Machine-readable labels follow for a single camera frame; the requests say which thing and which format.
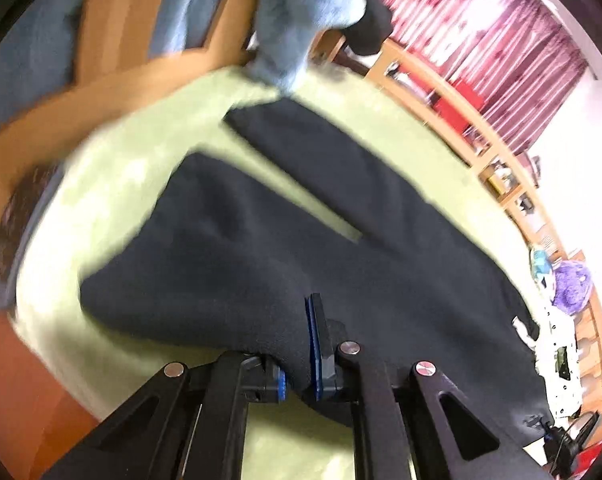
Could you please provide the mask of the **wooden bed frame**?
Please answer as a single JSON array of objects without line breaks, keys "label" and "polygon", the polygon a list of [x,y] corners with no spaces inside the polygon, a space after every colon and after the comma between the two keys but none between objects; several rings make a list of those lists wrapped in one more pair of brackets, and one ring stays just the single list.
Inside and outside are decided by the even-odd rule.
[{"label": "wooden bed frame", "polygon": [[[24,14],[34,0],[0,0],[0,41]],[[148,48],[161,0],[84,0],[80,21],[74,83],[33,105],[0,131],[0,279],[7,286],[7,271],[17,271],[17,242],[21,234],[9,237],[5,211],[11,212],[14,188],[24,176],[37,175],[32,168],[43,167],[75,148],[97,126],[114,120],[167,96],[197,77],[224,66],[246,64],[251,57],[247,50],[248,32],[258,0],[221,0],[213,14],[211,28],[203,47],[183,54],[149,60]],[[487,140],[489,148],[480,155],[463,152],[469,148],[459,134],[435,110],[418,104],[417,98],[387,76],[381,67],[399,62],[476,127]],[[423,119],[475,174],[485,174],[488,164],[497,156],[505,162],[514,154],[498,138],[496,131],[469,101],[451,84],[431,70],[417,56],[402,51],[387,40],[376,62],[366,75],[378,88],[397,101],[408,112]],[[506,162],[512,170],[523,171],[515,158]],[[584,378],[593,379],[593,393],[583,396],[584,410],[598,410],[602,417],[602,307],[593,289],[585,318],[576,323],[576,334],[586,335],[590,348],[597,349],[592,366],[580,365]],[[601,425],[593,434],[593,442],[602,442]]]}]

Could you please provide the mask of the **colourful geometric pillow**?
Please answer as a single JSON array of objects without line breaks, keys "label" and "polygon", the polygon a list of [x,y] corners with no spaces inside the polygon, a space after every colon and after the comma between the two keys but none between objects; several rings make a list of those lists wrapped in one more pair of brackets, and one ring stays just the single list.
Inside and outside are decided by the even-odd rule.
[{"label": "colourful geometric pillow", "polygon": [[532,278],[540,290],[551,292],[556,289],[554,268],[543,247],[533,245],[530,248],[530,270]]}]

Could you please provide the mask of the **black garment on rail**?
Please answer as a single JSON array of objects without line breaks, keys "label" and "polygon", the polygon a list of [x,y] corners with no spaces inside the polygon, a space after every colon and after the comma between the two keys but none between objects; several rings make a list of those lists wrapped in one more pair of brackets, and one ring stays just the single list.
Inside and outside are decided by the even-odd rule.
[{"label": "black garment on rail", "polygon": [[382,0],[366,0],[362,18],[341,32],[354,54],[376,55],[393,32],[392,11]]}]

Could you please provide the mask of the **green plush bed blanket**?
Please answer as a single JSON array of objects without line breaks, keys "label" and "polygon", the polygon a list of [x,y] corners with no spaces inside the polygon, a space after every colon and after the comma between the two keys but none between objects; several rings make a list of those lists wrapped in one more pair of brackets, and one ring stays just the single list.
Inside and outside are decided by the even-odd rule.
[{"label": "green plush bed blanket", "polygon": [[[333,228],[355,238],[291,177],[223,125],[234,105],[276,98],[239,68],[223,68],[173,96],[94,130],[66,162],[65,177],[30,240],[17,280],[14,330],[65,388],[47,423],[33,471],[43,474],[97,422],[171,361],[200,365],[212,349],[175,347],[106,330],[80,307],[79,281],[115,255],[155,207],[170,174],[194,150],[230,162]],[[298,99],[412,182],[508,275],[540,318],[519,230],[469,169],[429,129],[368,81],[315,68]]]}]

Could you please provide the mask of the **black sweatpants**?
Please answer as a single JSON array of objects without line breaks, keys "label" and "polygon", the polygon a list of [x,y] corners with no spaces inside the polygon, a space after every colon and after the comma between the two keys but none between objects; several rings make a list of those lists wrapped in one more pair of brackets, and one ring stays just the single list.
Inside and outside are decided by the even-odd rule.
[{"label": "black sweatpants", "polygon": [[482,249],[376,155],[298,102],[224,118],[359,231],[349,240],[227,162],[196,152],[173,172],[128,246],[80,285],[82,310],[133,336],[277,359],[314,402],[304,301],[333,338],[404,372],[427,360],[520,445],[550,416],[516,324],[538,327]]}]

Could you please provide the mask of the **purple plush toy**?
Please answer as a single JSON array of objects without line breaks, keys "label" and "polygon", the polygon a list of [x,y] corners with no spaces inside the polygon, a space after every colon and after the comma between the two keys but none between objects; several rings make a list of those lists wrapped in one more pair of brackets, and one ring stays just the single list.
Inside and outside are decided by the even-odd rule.
[{"label": "purple plush toy", "polygon": [[592,274],[584,262],[566,260],[555,270],[556,295],[552,304],[567,315],[583,310],[594,288]]}]

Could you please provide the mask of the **light blue fleece garment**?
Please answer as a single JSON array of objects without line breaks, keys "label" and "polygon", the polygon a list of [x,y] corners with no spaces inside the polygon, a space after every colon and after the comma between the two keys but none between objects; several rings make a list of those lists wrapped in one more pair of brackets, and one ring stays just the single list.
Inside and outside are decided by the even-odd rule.
[{"label": "light blue fleece garment", "polygon": [[[221,0],[162,0],[149,55],[200,48]],[[258,55],[251,77],[284,92],[307,69],[314,37],[347,32],[363,20],[371,0],[259,0]],[[34,0],[0,42],[0,128],[39,99],[71,84],[83,0]]]}]

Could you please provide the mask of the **dark red curtains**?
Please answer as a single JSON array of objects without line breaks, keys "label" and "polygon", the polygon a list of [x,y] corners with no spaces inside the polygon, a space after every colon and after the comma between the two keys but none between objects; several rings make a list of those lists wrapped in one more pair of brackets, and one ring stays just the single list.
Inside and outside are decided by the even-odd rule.
[{"label": "dark red curtains", "polygon": [[588,64],[542,0],[382,0],[393,40],[452,84],[514,154],[531,148]]}]

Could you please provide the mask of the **white dotted pillow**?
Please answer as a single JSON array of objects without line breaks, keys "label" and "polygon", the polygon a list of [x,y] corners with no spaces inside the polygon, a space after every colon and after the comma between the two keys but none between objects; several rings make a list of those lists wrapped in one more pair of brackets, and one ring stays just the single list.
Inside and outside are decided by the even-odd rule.
[{"label": "white dotted pillow", "polygon": [[536,370],[544,377],[552,416],[567,419],[578,412],[583,403],[573,318],[549,306],[537,325],[540,336],[534,347]]}]

